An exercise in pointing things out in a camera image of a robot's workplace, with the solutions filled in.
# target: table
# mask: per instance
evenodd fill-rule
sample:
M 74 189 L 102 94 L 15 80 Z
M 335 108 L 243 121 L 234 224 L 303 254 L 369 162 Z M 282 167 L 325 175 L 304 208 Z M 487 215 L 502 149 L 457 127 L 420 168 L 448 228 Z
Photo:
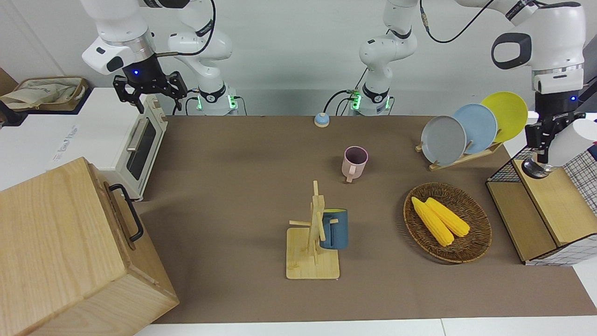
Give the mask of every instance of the table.
M 173 117 L 136 208 L 181 304 L 158 323 L 288 322 L 596 314 L 572 268 L 523 266 L 485 187 L 508 155 L 428 172 L 414 152 L 429 117 Z M 345 184 L 345 147 L 370 153 Z M 309 216 L 311 182 L 349 210 L 339 280 L 287 280 L 289 219 Z M 478 261 L 443 265 L 409 244 L 408 191 L 464 189 L 485 209 L 493 244 Z

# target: oven window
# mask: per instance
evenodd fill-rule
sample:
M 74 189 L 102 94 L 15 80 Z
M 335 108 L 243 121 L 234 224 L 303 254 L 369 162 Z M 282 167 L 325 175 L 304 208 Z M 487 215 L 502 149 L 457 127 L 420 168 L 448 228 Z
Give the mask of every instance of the oven window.
M 153 145 L 153 140 L 155 140 L 156 135 L 153 124 L 151 121 L 149 121 L 149 118 L 147 120 L 148 125 L 145 129 L 145 133 L 143 134 L 143 138 L 141 139 L 139 150 L 132 152 L 127 162 L 128 171 L 131 172 L 137 181 L 139 181 L 141 178 L 141 172 L 145 167 L 145 162 L 147 162 L 147 157 L 149 156 L 149 152 L 151 151 L 151 146 Z

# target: woven tray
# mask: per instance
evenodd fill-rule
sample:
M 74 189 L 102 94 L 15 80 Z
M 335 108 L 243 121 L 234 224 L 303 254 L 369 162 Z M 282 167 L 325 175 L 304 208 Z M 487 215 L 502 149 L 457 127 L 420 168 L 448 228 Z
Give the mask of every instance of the woven tray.
M 414 210 L 411 197 L 426 201 L 433 197 L 470 226 L 465 237 L 455 237 L 454 242 L 441 246 L 425 227 Z M 404 202 L 404 222 L 414 241 L 427 253 L 444 261 L 463 263 L 482 257 L 491 245 L 491 225 L 485 211 L 469 195 L 459 188 L 443 183 L 426 183 L 412 189 Z

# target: plate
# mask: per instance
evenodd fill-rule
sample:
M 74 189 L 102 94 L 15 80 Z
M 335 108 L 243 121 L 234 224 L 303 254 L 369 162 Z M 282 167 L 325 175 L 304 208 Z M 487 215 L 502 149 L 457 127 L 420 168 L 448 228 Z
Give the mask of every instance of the plate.
M 490 109 L 481 104 L 468 104 L 462 106 L 454 119 L 464 128 L 466 140 L 472 141 L 465 154 L 476 154 L 487 149 L 496 138 L 497 120 Z
M 421 201 L 426 201 L 428 197 L 435 198 L 469 224 L 469 234 L 454 236 L 452 244 L 441 246 L 415 212 L 411 201 L 413 196 Z M 456 264 L 470 262 L 482 257 L 491 246 L 491 225 L 485 211 L 471 196 L 452 185 L 432 182 L 415 187 L 407 195 L 402 214 L 414 241 L 438 259 Z
M 524 129 L 528 119 L 527 104 L 520 96 L 512 92 L 496 92 L 482 102 L 493 112 L 500 129 L 495 142 L 508 141 Z
M 423 154 L 439 166 L 453 164 L 464 153 L 466 134 L 462 125 L 453 117 L 441 115 L 431 119 L 421 134 Z

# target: corn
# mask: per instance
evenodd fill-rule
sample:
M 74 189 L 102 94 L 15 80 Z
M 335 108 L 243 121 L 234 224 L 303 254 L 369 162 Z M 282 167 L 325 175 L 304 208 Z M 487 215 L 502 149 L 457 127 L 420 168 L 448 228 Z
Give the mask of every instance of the corn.
M 423 223 L 441 246 L 448 246 L 454 241 L 454 236 L 442 222 L 442 220 L 417 197 L 411 198 L 414 210 L 421 217 Z
M 464 237 L 469 234 L 470 226 L 466 224 L 458 215 L 452 212 L 450 209 L 445 207 L 442 203 L 438 202 L 432 197 L 427 198 L 425 204 L 435 212 L 435 214 L 444 222 L 446 227 L 450 229 L 455 235 Z

